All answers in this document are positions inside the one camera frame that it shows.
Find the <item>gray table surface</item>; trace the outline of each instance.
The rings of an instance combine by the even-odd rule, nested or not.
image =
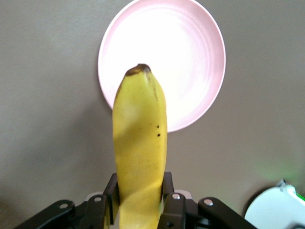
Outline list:
[[[115,172],[97,58],[129,2],[0,0],[0,229],[59,199],[78,205]],[[209,111],[169,133],[175,188],[238,213],[282,178],[305,193],[305,1],[199,2],[220,27],[227,65]]]

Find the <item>banana tip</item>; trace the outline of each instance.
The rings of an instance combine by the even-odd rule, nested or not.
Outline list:
[[[140,63],[137,66],[129,69],[126,72],[125,76],[132,76],[132,75],[138,74],[140,72],[149,73],[149,72],[151,72],[151,69],[150,69],[150,67],[147,64]]]

